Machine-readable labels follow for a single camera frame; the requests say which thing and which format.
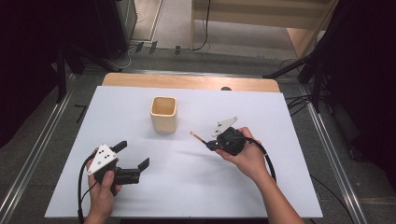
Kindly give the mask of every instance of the floor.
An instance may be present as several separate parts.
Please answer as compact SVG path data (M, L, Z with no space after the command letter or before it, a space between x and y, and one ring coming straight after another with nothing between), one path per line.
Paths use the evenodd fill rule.
M163 8L163 0L134 0L137 21L132 39L136 41L152 41L158 19Z
M175 46L188 48L190 46L189 8L190 1L163 0L161 10L158 8L153 10L160 12L155 29L146 32L146 37L139 37L138 41L146 38L146 46L150 46L152 41L158 41L157 47L164 49L172 49ZM195 27L195 46L200 46L204 42L205 36L204 30L201 29L202 22L196 21ZM295 52L284 28L210 22L208 31L208 44L201 52L186 52L176 56L164 50L157 50L155 54L149 54L148 49L143 49L140 53L129 54L132 57L132 62L125 72L136 70L213 72L261 78L262 73L274 72L296 60ZM232 34L233 37L225 38L224 36L227 34ZM128 57L121 57L113 63L125 65L128 63ZM31 180L28 184L21 186L22 195L17 194L14 199L18 204L15 208L10 208L13 213L6 214L7 208L2 204L1 223L77 223L73 219L52 220L43 218L43 216L67 159L68 149L73 146L78 133L80 122L77 120L82 109L77 105L89 104L95 87L101 84L105 73L106 71L103 69L87 63L86 76L77 76L74 82L70 82L74 83L74 87L69 86L69 88L74 91L70 100L65 102L67 106L64 108L64 114L61 119L57 120L57 128L51 130L52 136L47 139L44 145L45 151L38 151L38 158L41 159L29 168L34 170L28 176ZM298 75L298 71L294 70L277 79L285 97L303 94L301 85L296 82L296 75ZM20 171L23 170L22 166L29 154L35 151L35 141L41 137L40 132L45 127L48 118L56 111L53 107L55 99L56 90L26 120L11 142L0 148L0 171L2 173L0 192L4 199L6 199L10 187L15 184L17 176L21 174ZM384 173L370 162L355 162L350 159L347 142L340 132L337 121L327 112L325 104L320 106L320 115L325 120L333 148L346 171L351 187L359 198L360 207L366 219L362 223L395 223L396 193L389 185ZM317 177L324 184L313 179L324 218L310 219L306 222L353 223L347 209L343 207L346 202L343 201L340 184L334 177L334 170L323 149L322 141L318 137L311 111L305 107L292 119L308 169L311 175ZM342 201L338 202L328 189L335 192L335 196ZM119 223L119 220L113 218L109 220L109 223Z

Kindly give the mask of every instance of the white paper sheet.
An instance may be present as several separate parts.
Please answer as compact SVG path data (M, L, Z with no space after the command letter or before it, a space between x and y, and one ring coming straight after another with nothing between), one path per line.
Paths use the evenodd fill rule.
M177 131L155 133L149 108L155 96L177 98ZM190 135L206 141L218 121L234 116L235 128L248 126L262 141L276 170L277 184L301 217L322 217L282 93L98 87L46 217L76 217L78 172L101 144L128 147L118 166L150 166L137 185L125 185L115 198L113 217L267 217L254 183L233 164ZM88 189L83 178L83 192ZM90 197L83 202L88 215Z

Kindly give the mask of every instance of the table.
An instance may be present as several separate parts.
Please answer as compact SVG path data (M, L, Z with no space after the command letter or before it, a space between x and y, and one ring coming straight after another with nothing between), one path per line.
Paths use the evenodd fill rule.
M216 91L223 86L233 90ZM255 91L248 91L248 86ZM150 100L159 94L178 100L175 133L159 134L151 127ZM250 102L255 104L253 112L239 106ZM233 116L239 118L234 127L246 124L264 142L277 183L296 211L302 217L322 217L289 111L275 81L178 74L106 75L92 98L46 217L77 216L77 197L71 197L76 189L70 187L77 188L77 164L98 145L114 146L122 140L129 146L119 153L119 167L134 168L146 157L150 157L150 166L139 184L123 187L112 216L267 217L254 183L190 136L193 129L208 139L217 121ZM86 198L85 215L89 207Z
M207 3L208 0L192 1L192 49L194 20L206 20ZM286 27L297 56L302 58L319 32L326 30L337 3L338 0L212 0L209 20Z

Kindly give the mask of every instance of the person's right hand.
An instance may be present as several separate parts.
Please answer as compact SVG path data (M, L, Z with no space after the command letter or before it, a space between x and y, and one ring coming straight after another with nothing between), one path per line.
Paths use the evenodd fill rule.
M247 127L238 129L238 131L245 137L255 139ZM244 149L236 156L221 149L216 150L216 152L224 160L235 164L244 175L247 175L255 182L263 177L270 176L265 166L265 159L262 151L254 143L250 144L246 142Z

